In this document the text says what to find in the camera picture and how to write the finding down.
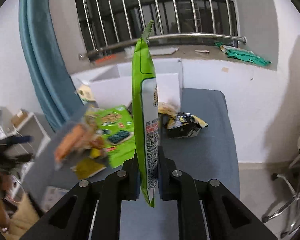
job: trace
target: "chair wheel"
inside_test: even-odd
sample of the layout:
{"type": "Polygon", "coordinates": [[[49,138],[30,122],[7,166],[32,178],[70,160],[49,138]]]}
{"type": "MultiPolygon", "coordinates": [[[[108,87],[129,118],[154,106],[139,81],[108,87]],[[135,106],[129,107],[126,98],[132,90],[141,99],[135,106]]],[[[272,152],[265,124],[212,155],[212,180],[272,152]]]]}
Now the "chair wheel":
{"type": "Polygon", "coordinates": [[[277,178],[278,178],[278,173],[273,173],[273,174],[271,175],[271,180],[272,180],[272,181],[275,181],[277,178]]]}
{"type": "Polygon", "coordinates": [[[282,239],[282,238],[285,238],[286,236],[287,236],[287,234],[288,234],[288,232],[282,232],[281,234],[280,234],[280,238],[282,239]]]}
{"type": "Polygon", "coordinates": [[[261,218],[261,221],[262,221],[263,223],[266,223],[266,222],[269,221],[269,218],[268,218],[267,216],[264,216],[264,217],[261,218]]]}

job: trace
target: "green wrapper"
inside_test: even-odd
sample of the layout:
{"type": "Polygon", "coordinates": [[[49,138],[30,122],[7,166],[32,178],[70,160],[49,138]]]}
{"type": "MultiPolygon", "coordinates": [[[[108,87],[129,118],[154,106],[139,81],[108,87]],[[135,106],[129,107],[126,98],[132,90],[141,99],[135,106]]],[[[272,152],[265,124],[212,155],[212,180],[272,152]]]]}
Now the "green wrapper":
{"type": "Polygon", "coordinates": [[[122,165],[134,156],[133,121],[125,106],[98,110],[95,122],[103,131],[105,150],[112,168],[122,165]]]}
{"type": "MultiPolygon", "coordinates": [[[[152,24],[149,23],[146,36],[152,24]]],[[[154,65],[143,38],[137,42],[132,60],[132,109],[141,191],[146,202],[154,207],[158,169],[158,94],[154,65]]]]}

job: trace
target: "metal chair leg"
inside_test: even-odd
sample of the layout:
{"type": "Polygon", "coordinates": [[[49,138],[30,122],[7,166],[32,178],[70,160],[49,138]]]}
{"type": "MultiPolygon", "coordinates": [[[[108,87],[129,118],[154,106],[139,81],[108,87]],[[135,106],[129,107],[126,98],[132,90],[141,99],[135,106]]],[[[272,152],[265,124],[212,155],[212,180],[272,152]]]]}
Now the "metal chair leg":
{"type": "Polygon", "coordinates": [[[283,211],[285,211],[292,203],[294,203],[297,200],[296,196],[293,196],[287,203],[285,203],[281,208],[279,208],[276,212],[269,216],[263,216],[261,218],[261,221],[263,223],[268,222],[271,219],[274,219],[275,217],[279,216],[282,214],[283,211]]]}
{"type": "Polygon", "coordinates": [[[293,162],[289,165],[289,169],[291,169],[298,161],[300,160],[300,154],[293,160],[293,162]]]}
{"type": "Polygon", "coordinates": [[[283,232],[280,234],[280,238],[281,238],[281,239],[282,239],[282,238],[285,238],[286,236],[289,236],[289,235],[295,233],[295,232],[299,229],[300,225],[297,226],[296,228],[294,228],[295,225],[296,225],[296,223],[299,221],[299,219],[300,219],[300,208],[299,208],[299,205],[298,205],[298,203],[297,203],[295,219],[293,220],[293,222],[292,222],[292,224],[291,224],[291,226],[290,226],[290,229],[289,229],[288,231],[283,231],[283,232]]]}
{"type": "Polygon", "coordinates": [[[300,199],[300,192],[295,194],[287,203],[285,203],[285,205],[283,205],[281,208],[279,208],[276,212],[274,212],[273,214],[269,215],[269,216],[263,216],[261,218],[261,221],[263,223],[268,222],[271,219],[274,219],[275,217],[279,216],[282,214],[283,211],[285,211],[289,206],[291,206],[292,203],[294,203],[295,201],[300,199]]]}
{"type": "Polygon", "coordinates": [[[283,179],[287,183],[287,185],[288,185],[288,187],[289,187],[290,192],[292,193],[292,195],[296,194],[296,191],[294,190],[293,186],[288,181],[288,179],[287,179],[287,177],[285,175],[283,175],[283,174],[277,174],[277,178],[283,179]]]}

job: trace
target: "window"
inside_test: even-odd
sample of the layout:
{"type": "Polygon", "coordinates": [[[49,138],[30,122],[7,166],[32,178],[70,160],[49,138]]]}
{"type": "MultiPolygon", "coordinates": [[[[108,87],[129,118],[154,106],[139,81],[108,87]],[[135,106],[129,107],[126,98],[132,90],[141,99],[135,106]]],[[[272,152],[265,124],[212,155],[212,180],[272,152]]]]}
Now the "window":
{"type": "MultiPolygon", "coordinates": [[[[140,0],[140,3],[138,0],[124,0],[124,4],[125,7],[123,0],[76,0],[80,27],[87,51],[139,38],[144,23],[147,24],[151,19],[154,20],[151,35],[199,32],[237,36],[233,0],[228,0],[228,3],[226,0],[211,0],[211,2],[209,0],[193,0],[193,4],[191,0],[175,0],[175,6],[174,0],[140,0]]],[[[214,41],[206,37],[169,37],[151,40],[150,44],[212,45],[214,41]]],[[[229,39],[221,41],[237,46],[237,41],[229,39]]],[[[109,52],[113,53],[121,50],[123,50],[123,47],[112,49],[109,52]]],[[[102,56],[103,54],[99,53],[95,58],[102,56]]]]}

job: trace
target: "gray table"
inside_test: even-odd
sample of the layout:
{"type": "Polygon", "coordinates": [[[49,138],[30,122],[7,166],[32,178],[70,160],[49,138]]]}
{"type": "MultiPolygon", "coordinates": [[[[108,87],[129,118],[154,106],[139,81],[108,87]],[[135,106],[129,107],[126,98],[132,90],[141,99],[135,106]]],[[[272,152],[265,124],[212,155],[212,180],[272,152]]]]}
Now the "gray table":
{"type": "MultiPolygon", "coordinates": [[[[85,109],[81,109],[52,139],[38,157],[25,178],[25,188],[40,203],[47,186],[70,189],[78,179],[66,163],[55,171],[53,152],[62,138],[78,122],[85,109]]],[[[220,180],[239,197],[239,168],[226,100],[220,91],[183,89],[181,111],[205,120],[209,127],[193,138],[167,138],[163,132],[161,144],[165,156],[173,159],[178,169],[194,179],[220,180]]],[[[106,168],[93,176],[91,182],[103,180],[120,167],[106,168]]],[[[150,208],[142,194],[137,201],[123,201],[120,239],[178,239],[178,212],[176,201],[163,202],[156,193],[156,207],[150,208]]]]}

